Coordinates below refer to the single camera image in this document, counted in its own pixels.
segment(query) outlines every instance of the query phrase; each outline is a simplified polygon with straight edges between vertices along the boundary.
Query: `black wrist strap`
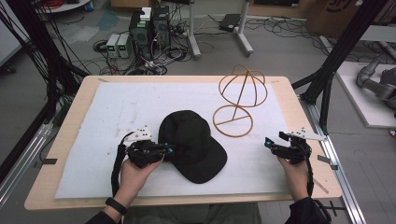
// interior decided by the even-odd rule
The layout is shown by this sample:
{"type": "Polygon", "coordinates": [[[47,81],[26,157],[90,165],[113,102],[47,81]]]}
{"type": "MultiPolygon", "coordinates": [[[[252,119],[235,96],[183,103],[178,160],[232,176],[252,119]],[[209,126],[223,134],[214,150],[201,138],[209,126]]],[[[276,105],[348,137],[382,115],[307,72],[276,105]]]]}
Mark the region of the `black wrist strap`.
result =
{"type": "Polygon", "coordinates": [[[128,209],[126,207],[122,206],[119,202],[114,200],[113,198],[108,198],[106,200],[106,204],[114,209],[116,209],[120,214],[125,216],[126,212],[128,212],[128,209]]]}

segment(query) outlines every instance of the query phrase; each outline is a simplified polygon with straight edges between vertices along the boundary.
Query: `sleeve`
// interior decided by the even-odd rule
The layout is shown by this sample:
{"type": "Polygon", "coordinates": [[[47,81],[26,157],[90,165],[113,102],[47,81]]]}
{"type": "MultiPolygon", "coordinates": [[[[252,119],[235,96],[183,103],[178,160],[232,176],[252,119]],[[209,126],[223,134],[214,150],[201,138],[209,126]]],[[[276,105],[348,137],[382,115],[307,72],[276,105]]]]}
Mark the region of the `sleeve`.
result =
{"type": "Polygon", "coordinates": [[[290,206],[290,217],[285,224],[329,224],[310,197],[290,206]]]}
{"type": "Polygon", "coordinates": [[[117,224],[111,217],[103,211],[100,211],[96,216],[92,217],[85,224],[117,224]]]}

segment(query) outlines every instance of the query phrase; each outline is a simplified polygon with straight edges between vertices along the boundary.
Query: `wire ring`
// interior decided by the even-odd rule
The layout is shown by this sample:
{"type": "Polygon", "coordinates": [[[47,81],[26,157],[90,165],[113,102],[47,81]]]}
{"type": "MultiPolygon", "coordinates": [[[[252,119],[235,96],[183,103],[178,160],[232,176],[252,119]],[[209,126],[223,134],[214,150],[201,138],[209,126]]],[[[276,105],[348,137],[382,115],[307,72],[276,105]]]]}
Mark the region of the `wire ring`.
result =
{"type": "Polygon", "coordinates": [[[252,118],[251,115],[248,113],[248,111],[247,111],[245,108],[241,107],[241,106],[237,106],[237,105],[224,105],[224,106],[220,107],[219,109],[217,109],[217,110],[215,111],[215,113],[213,114],[213,124],[215,125],[216,129],[217,129],[220,133],[222,133],[222,134],[224,134],[224,135],[226,135],[226,136],[229,136],[229,137],[242,137],[242,136],[245,136],[245,135],[247,135],[248,133],[250,133],[250,131],[253,129],[253,118],[252,118]],[[241,118],[237,118],[237,119],[232,118],[232,119],[229,119],[229,120],[220,122],[220,123],[216,123],[215,117],[216,117],[217,113],[218,113],[221,109],[223,109],[223,108],[225,108],[225,107],[234,107],[235,110],[241,109],[241,110],[244,111],[247,115],[246,115],[245,117],[241,117],[241,118]],[[249,129],[247,130],[247,132],[245,132],[245,133],[241,133],[241,134],[229,134],[229,133],[226,133],[226,132],[222,131],[221,128],[219,127],[221,124],[225,124],[225,123],[228,123],[228,122],[233,122],[233,121],[235,121],[235,120],[238,120],[238,119],[245,119],[245,118],[249,118],[249,119],[250,119],[250,128],[249,128],[249,129]]]}
{"type": "Polygon", "coordinates": [[[254,106],[257,106],[257,105],[261,105],[262,103],[264,103],[264,102],[266,101],[267,96],[268,96],[268,90],[267,90],[267,87],[265,86],[265,76],[264,76],[264,74],[263,74],[262,72],[258,71],[258,70],[249,70],[249,69],[247,69],[244,65],[241,65],[241,64],[238,64],[237,66],[235,66],[235,67],[233,68],[233,72],[232,72],[231,75],[225,76],[225,77],[223,77],[223,78],[221,79],[221,81],[219,82],[219,92],[220,92],[222,98],[223,98],[224,100],[226,100],[228,103],[230,103],[230,104],[232,104],[232,105],[235,105],[235,106],[241,106],[241,107],[254,107],[254,106]],[[235,68],[238,67],[238,66],[245,68],[247,71],[246,71],[245,73],[235,73],[235,72],[234,72],[234,71],[235,71],[235,68]],[[253,73],[259,73],[260,75],[262,75],[262,81],[261,81],[258,77],[253,76],[253,73]],[[234,75],[234,77],[225,85],[224,89],[221,90],[221,83],[222,83],[222,81],[223,81],[225,78],[227,78],[227,77],[229,77],[229,76],[232,76],[232,75],[234,75]],[[241,77],[241,76],[245,76],[245,81],[244,81],[244,83],[243,83],[243,85],[242,85],[241,92],[239,93],[238,102],[235,103],[235,102],[232,102],[231,100],[227,99],[227,98],[224,96],[224,92],[225,92],[225,90],[229,87],[229,85],[230,85],[234,80],[236,80],[238,77],[241,77]],[[247,81],[248,76],[251,78],[251,81],[253,82],[254,92],[255,92],[255,103],[254,103],[254,105],[240,105],[240,104],[239,104],[239,100],[240,100],[240,98],[242,97],[243,90],[244,90],[244,88],[245,88],[245,85],[246,85],[246,81],[247,81]],[[262,86],[264,87],[264,89],[265,89],[265,97],[264,97],[264,99],[263,99],[262,101],[260,101],[260,102],[258,102],[258,103],[257,103],[257,98],[258,98],[258,96],[257,96],[257,86],[256,86],[255,80],[257,80],[258,82],[260,82],[260,83],[262,84],[262,86]]]}

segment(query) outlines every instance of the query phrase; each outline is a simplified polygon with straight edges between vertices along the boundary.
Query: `power supply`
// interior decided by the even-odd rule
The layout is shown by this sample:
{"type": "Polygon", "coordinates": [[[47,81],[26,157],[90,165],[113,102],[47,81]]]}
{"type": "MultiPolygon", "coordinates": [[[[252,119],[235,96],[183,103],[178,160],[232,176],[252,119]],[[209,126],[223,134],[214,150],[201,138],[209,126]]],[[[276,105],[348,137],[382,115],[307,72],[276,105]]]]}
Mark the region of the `power supply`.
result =
{"type": "Polygon", "coordinates": [[[171,45],[170,26],[169,26],[169,6],[154,7],[152,9],[152,20],[157,36],[157,44],[161,47],[171,45]]]}
{"type": "Polygon", "coordinates": [[[132,51],[131,37],[127,34],[120,35],[119,42],[117,44],[119,47],[119,54],[121,58],[129,58],[132,51]]]}
{"type": "Polygon", "coordinates": [[[106,46],[107,46],[107,55],[109,58],[120,57],[119,48],[117,47],[119,38],[120,38],[120,35],[111,35],[111,37],[108,39],[106,46]]]}

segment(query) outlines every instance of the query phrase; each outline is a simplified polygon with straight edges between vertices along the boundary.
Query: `cardboard box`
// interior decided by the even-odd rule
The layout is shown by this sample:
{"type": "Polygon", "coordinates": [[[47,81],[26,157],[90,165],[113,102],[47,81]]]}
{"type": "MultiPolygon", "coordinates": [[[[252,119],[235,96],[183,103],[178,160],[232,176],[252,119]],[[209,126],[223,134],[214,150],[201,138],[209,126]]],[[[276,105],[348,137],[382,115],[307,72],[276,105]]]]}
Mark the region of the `cardboard box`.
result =
{"type": "Polygon", "coordinates": [[[161,0],[111,0],[112,7],[153,7],[161,0]]]}
{"type": "Polygon", "coordinates": [[[312,35],[340,37],[360,6],[358,0],[317,0],[308,14],[305,27],[312,35]]]}
{"type": "Polygon", "coordinates": [[[247,14],[250,16],[264,16],[264,17],[288,17],[288,18],[303,18],[308,17],[315,0],[300,0],[297,7],[282,7],[282,6],[267,6],[250,4],[247,14]]]}

